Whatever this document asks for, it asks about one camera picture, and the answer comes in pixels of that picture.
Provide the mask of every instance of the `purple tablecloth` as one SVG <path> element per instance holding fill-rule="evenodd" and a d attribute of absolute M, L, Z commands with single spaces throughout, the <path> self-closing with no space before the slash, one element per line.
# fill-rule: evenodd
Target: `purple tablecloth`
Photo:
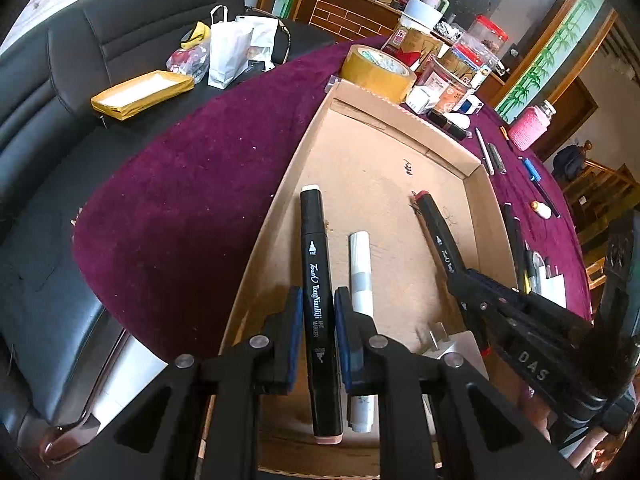
<path fill-rule="evenodd" d="M 587 277 L 582 262 L 582 251 L 575 233 L 574 222 L 564 200 L 562 190 L 546 170 L 539 158 L 531 151 L 520 152 L 515 148 L 513 153 L 500 133 L 500 126 L 506 126 L 500 116 L 488 106 L 484 106 L 477 115 L 471 116 L 472 139 L 466 139 L 462 145 L 478 158 L 482 158 L 478 136 L 474 131 L 478 127 L 484 142 L 492 142 L 498 148 L 507 169 L 506 175 L 497 171 L 490 177 L 498 202 L 511 202 L 514 214 L 520 219 L 522 236 L 532 250 L 542 256 L 548 256 L 551 268 L 558 266 L 560 274 L 564 274 L 566 306 L 572 312 L 591 317 L 591 298 Z M 529 173 L 518 156 L 528 158 L 542 177 L 542 187 L 553 201 L 561 215 L 552 216 L 549 220 L 540 218 L 530 208 L 534 200 L 542 201 L 540 193 L 529 179 Z"/>
<path fill-rule="evenodd" d="M 271 198 L 349 47 L 314 52 L 212 99 L 133 157 L 83 208 L 73 243 L 81 272 L 158 357 L 217 354 Z M 503 146 L 491 115 L 478 121 L 487 140 Z M 477 153 L 473 142 L 469 148 Z M 510 174 L 494 177 L 498 199 L 513 202 L 526 239 L 567 275 L 572 310 L 586 313 L 580 250 L 559 189 L 545 173 L 564 218 L 524 214 L 518 194 L 530 200 L 534 191 L 502 152 Z"/>

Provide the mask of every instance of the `plastic bag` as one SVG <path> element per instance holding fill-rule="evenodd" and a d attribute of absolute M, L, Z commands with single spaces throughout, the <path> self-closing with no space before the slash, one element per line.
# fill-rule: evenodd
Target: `plastic bag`
<path fill-rule="evenodd" d="M 249 61 L 263 61 L 265 72 L 274 68 L 271 55 L 278 30 L 278 20 L 263 16 L 236 16 L 236 22 L 246 23 L 254 28 L 249 49 Z"/>
<path fill-rule="evenodd" d="M 179 48 L 166 60 L 166 67 L 171 72 L 190 75 L 199 83 L 209 71 L 209 41 L 192 48 Z"/>
<path fill-rule="evenodd" d="M 213 23 L 213 14 L 224 9 L 221 22 Z M 238 75 L 249 67 L 249 47 L 253 27 L 247 23 L 230 22 L 225 6 L 211 10 L 211 42 L 209 47 L 209 85 L 226 88 Z"/>

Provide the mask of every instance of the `pink bottle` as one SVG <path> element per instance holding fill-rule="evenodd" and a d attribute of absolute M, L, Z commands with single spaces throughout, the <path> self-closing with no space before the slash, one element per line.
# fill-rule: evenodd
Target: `pink bottle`
<path fill-rule="evenodd" d="M 551 117 L 556 113 L 549 101 L 524 110 L 509 130 L 509 138 L 521 152 L 531 146 L 551 124 Z"/>

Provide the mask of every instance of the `white pouch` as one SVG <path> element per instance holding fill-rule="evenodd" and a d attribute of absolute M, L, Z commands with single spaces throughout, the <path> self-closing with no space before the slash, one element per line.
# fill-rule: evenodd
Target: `white pouch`
<path fill-rule="evenodd" d="M 278 30 L 278 20 L 265 16 L 236 16 L 236 22 L 247 23 L 254 28 L 249 49 L 249 61 L 263 61 L 265 72 L 274 68 L 271 55 Z"/>
<path fill-rule="evenodd" d="M 224 9 L 221 22 L 213 23 L 213 14 Z M 249 67 L 253 27 L 248 23 L 227 21 L 228 11 L 218 5 L 211 9 L 211 45 L 209 49 L 209 85 L 226 88 Z"/>

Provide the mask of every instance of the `metal screw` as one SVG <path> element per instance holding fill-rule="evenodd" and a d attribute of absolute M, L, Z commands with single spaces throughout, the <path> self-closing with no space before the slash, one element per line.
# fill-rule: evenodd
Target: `metal screw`
<path fill-rule="evenodd" d="M 191 354 L 178 355 L 175 359 L 175 365 L 178 368 L 190 368 L 193 366 L 194 362 L 196 362 L 196 359 L 194 359 Z"/>
<path fill-rule="evenodd" d="M 264 348 L 268 344 L 269 338 L 262 334 L 254 335 L 249 339 L 249 345 L 251 345 L 251 348 Z"/>
<path fill-rule="evenodd" d="M 372 335 L 369 338 L 369 344 L 373 348 L 384 348 L 386 345 L 389 344 L 389 341 L 383 335 L 378 334 L 378 335 Z"/>
<path fill-rule="evenodd" d="M 450 366 L 451 368 L 460 368 L 465 362 L 465 358 L 463 358 L 462 355 L 457 352 L 444 354 L 443 359 L 445 364 L 447 366 Z"/>

